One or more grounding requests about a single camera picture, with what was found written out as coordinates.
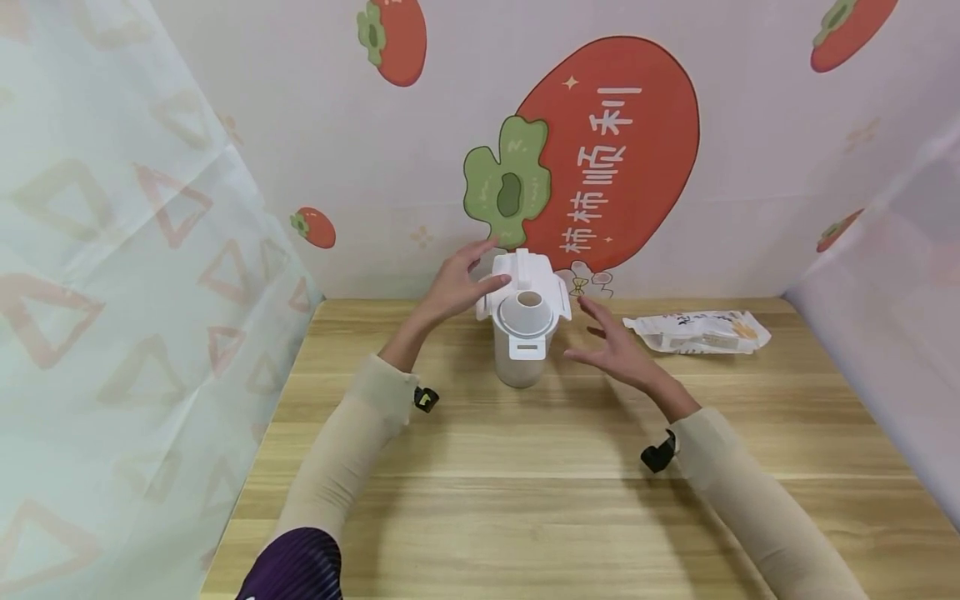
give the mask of beige sleeve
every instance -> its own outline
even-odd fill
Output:
[[[326,420],[287,493],[270,542],[299,527],[337,543],[376,457],[409,422],[419,379],[372,354]]]
[[[813,520],[740,442],[720,413],[678,420],[677,460],[687,482],[740,542],[780,600],[866,600]]]

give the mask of black wrist strap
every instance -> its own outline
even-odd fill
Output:
[[[640,453],[640,460],[654,473],[664,470],[673,460],[674,454],[677,453],[677,436],[669,429],[666,432],[670,435],[666,442],[660,444],[659,447],[648,446],[646,450]]]
[[[430,388],[417,388],[414,390],[414,406],[421,409],[424,413],[433,410],[434,404],[440,401],[440,395]]]

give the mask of hand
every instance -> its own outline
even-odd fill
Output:
[[[606,306],[586,296],[580,296],[577,300],[584,312],[600,325],[587,327],[587,331],[604,340],[604,345],[597,350],[569,348],[564,352],[566,358],[596,367],[617,381],[648,394],[657,383],[670,378]]]
[[[510,283],[509,275],[491,276],[472,281],[469,273],[480,257],[496,246],[496,237],[463,246],[444,261],[426,296],[414,309],[414,317],[436,326],[472,307],[490,292]]]

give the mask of plastic bag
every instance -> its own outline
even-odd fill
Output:
[[[674,354],[753,354],[771,337],[753,315],[738,310],[637,317],[623,324],[650,349]]]

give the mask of wooden table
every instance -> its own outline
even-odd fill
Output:
[[[317,311],[204,586],[232,600],[300,459],[406,301]],[[659,356],[722,411],[763,467],[836,544],[873,600],[960,598],[960,538],[783,300],[617,300],[623,316],[752,311],[773,340],[752,356]],[[639,393],[562,358],[592,344],[576,315],[528,390],[493,372],[492,329],[471,314],[417,364],[440,403],[384,453],[344,534],[348,598],[507,600],[770,597],[722,525],[671,467],[638,456],[665,421]]]

